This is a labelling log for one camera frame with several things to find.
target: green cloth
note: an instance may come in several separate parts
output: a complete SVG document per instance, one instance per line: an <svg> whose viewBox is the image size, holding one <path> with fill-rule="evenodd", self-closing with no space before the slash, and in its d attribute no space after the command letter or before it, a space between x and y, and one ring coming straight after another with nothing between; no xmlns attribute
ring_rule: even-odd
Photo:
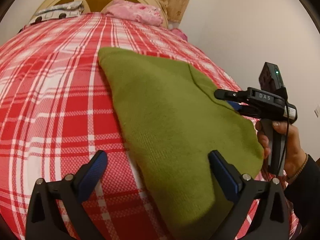
<svg viewBox="0 0 320 240"><path fill-rule="evenodd" d="M208 153L217 149L240 173L255 177L262 148L252 123L193 66L135 52L99 53L130 154L168 229L177 239L208 239L228 214Z"/></svg>

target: screw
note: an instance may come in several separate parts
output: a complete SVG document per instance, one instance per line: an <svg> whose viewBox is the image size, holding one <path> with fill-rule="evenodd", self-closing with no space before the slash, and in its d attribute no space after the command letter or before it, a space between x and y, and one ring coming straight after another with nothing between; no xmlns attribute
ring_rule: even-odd
<svg viewBox="0 0 320 240"><path fill-rule="evenodd" d="M37 181L36 181L37 185L41 185L42 183L43 183L43 179L42 178L37 179Z"/></svg>
<svg viewBox="0 0 320 240"><path fill-rule="evenodd" d="M64 177L66 181L71 181L73 179L73 174L68 174Z"/></svg>
<svg viewBox="0 0 320 240"><path fill-rule="evenodd" d="M272 182L276 185L278 185L280 183L279 179L278 178L273 178L272 179Z"/></svg>
<svg viewBox="0 0 320 240"><path fill-rule="evenodd" d="M251 179L251 176L249 174L245 173L242 175L242 178L246 181L249 181Z"/></svg>

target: black handle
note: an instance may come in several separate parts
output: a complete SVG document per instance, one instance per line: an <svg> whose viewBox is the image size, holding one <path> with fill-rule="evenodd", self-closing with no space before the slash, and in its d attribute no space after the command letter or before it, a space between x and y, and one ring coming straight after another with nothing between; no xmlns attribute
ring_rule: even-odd
<svg viewBox="0 0 320 240"><path fill-rule="evenodd" d="M272 121L269 119L261 119L261 124L263 132L269 139L269 148L271 149L271 154L268 158L268 172L277 175L284 149L285 135L277 133L272 127ZM281 163L279 176L283 175L284 160L285 153Z"/></svg>

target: wrist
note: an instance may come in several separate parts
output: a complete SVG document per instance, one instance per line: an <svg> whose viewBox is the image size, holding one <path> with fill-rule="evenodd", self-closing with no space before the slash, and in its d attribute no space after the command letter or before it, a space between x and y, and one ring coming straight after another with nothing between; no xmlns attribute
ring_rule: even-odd
<svg viewBox="0 0 320 240"><path fill-rule="evenodd" d="M289 178L292 178L301 169L306 158L307 154L302 149L299 153L295 154L294 156L286 158L287 160L284 170Z"/></svg>

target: pillow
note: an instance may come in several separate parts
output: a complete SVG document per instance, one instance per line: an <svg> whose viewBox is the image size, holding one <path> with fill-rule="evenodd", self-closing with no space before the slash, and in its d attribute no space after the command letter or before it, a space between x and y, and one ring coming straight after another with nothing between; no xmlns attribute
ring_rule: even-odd
<svg viewBox="0 0 320 240"><path fill-rule="evenodd" d="M75 10L54 10L48 11L43 14L39 14L29 22L29 25L37 24L40 22L45 22L48 20L57 20L57 19L65 19L65 18L72 18L72 17L79 17L82 14L84 7L81 5L79 8Z"/></svg>
<svg viewBox="0 0 320 240"><path fill-rule="evenodd" d="M67 10L67 11L73 11L75 9L78 9L82 5L82 1L74 1L64 4L58 4L51 7L48 7L46 9L42 9L38 11L35 16L44 14L46 12L55 11L55 10Z"/></svg>
<svg viewBox="0 0 320 240"><path fill-rule="evenodd" d="M163 18L161 9L153 5L134 3L123 0L114 0L107 8L107 15L124 20L131 20L139 23L160 26Z"/></svg>
<svg viewBox="0 0 320 240"><path fill-rule="evenodd" d="M177 35L177 36L179 36L180 38L182 38L184 41L188 41L188 36L185 35L185 33L184 33L182 30L180 30L180 29L178 29L178 28L173 28L173 29L171 29L170 31L171 31L174 35Z"/></svg>

